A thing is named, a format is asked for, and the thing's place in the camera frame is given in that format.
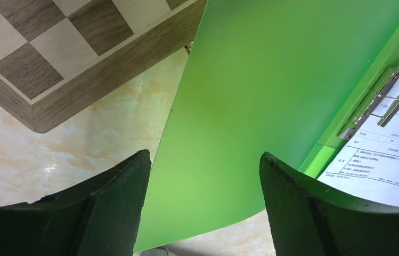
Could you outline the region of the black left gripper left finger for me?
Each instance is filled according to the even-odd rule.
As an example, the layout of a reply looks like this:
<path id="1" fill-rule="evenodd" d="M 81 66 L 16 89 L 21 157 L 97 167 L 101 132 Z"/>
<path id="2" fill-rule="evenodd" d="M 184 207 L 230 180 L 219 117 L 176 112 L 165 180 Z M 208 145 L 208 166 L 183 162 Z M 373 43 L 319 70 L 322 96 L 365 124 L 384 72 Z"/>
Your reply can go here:
<path id="1" fill-rule="evenodd" d="M 0 255 L 132 255 L 151 169 L 140 150 L 33 203 L 0 207 Z"/>

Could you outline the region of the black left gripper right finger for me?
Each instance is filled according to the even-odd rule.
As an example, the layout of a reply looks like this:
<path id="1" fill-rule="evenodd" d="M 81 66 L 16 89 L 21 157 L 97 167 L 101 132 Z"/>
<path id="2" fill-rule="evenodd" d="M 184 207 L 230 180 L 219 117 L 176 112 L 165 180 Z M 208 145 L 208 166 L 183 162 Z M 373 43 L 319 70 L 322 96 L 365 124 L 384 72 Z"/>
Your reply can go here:
<path id="1" fill-rule="evenodd" d="M 268 152 L 259 176 L 277 255 L 399 255 L 399 207 L 334 189 Z"/>

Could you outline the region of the white paper files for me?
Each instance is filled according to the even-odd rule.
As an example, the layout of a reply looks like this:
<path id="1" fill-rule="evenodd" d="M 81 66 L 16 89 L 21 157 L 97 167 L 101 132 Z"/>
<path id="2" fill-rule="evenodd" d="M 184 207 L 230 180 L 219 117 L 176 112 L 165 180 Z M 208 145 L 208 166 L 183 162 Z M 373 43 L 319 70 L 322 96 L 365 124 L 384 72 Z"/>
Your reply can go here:
<path id="1" fill-rule="evenodd" d="M 399 93 L 399 83 L 389 95 Z M 399 112 L 385 126 L 371 116 L 342 147 L 319 181 L 350 195 L 399 207 Z"/>

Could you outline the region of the green plastic folder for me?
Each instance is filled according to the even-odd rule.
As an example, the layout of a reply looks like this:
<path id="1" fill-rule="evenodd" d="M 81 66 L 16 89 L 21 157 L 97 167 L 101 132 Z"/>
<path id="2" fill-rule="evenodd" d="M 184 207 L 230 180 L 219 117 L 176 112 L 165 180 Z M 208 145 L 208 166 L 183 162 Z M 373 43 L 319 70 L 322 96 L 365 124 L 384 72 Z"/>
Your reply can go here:
<path id="1" fill-rule="evenodd" d="M 136 251 L 266 209 L 268 152 L 316 176 L 388 66 L 399 1 L 208 1 L 151 170 Z"/>

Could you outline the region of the metal folder clip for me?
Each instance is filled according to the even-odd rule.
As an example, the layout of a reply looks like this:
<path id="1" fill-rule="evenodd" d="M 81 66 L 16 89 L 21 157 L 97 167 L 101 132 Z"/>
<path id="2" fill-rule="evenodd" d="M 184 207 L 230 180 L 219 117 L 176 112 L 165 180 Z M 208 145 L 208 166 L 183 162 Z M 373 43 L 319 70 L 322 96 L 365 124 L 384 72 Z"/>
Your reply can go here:
<path id="1" fill-rule="evenodd" d="M 338 138 L 351 139 L 371 116 L 378 117 L 377 125 L 385 127 L 399 112 L 399 93 L 389 95 L 397 83 L 399 83 L 399 65 L 388 66 L 362 102 L 357 105 L 350 119 L 340 130 Z"/>

